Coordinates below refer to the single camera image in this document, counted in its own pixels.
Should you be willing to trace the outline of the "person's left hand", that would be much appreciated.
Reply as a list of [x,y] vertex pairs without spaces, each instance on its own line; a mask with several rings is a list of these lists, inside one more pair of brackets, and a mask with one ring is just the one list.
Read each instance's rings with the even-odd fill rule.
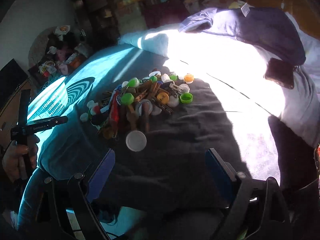
[[9,180],[13,183],[20,178],[21,160],[25,154],[29,155],[32,169],[37,167],[37,152],[40,139],[36,135],[28,137],[28,145],[16,145],[16,141],[12,141],[9,145],[3,159],[2,167]]

